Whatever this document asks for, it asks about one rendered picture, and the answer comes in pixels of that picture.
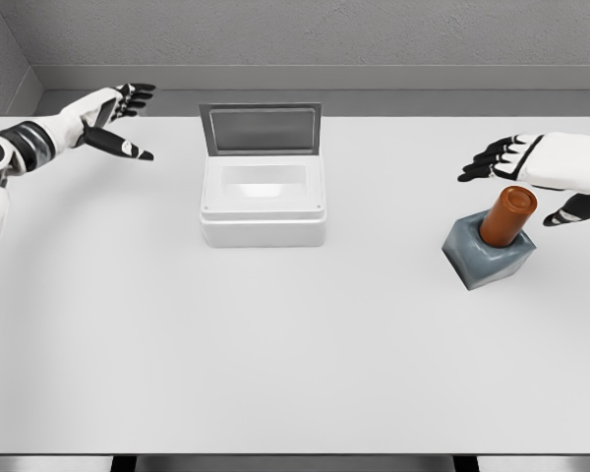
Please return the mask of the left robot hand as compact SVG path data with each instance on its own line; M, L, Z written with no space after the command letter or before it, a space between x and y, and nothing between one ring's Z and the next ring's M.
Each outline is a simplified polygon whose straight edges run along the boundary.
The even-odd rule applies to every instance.
M151 152L105 129L109 123L124 117L136 117L152 99L155 86L127 83L115 88L101 88L69 104L60 112L76 125L69 148L83 145L111 155L153 161Z

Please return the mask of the grey square holder block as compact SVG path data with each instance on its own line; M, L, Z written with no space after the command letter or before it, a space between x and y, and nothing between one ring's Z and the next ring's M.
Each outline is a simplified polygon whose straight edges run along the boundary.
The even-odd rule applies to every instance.
M515 274L536 250L521 230L503 248L487 244L479 234L487 211L457 219L442 244L442 251L467 290L474 290Z

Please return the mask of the white box with open lid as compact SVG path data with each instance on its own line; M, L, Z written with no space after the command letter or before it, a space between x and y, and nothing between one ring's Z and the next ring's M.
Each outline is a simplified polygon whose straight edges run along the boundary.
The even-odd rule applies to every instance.
M318 102L204 103L200 203L213 248L318 247L325 169Z

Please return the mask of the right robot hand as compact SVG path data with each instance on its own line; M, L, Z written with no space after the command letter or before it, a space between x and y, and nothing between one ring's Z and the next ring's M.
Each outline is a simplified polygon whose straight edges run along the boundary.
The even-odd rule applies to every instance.
M489 144L462 168L460 182L499 177L573 195L543 224L554 227L590 219L590 136L552 132L519 134Z

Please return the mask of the brown cylinder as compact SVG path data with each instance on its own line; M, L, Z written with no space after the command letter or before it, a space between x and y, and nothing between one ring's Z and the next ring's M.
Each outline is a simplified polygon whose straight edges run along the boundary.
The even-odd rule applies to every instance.
M479 227L481 239L496 248L510 245L536 208L536 196L528 189L504 188Z

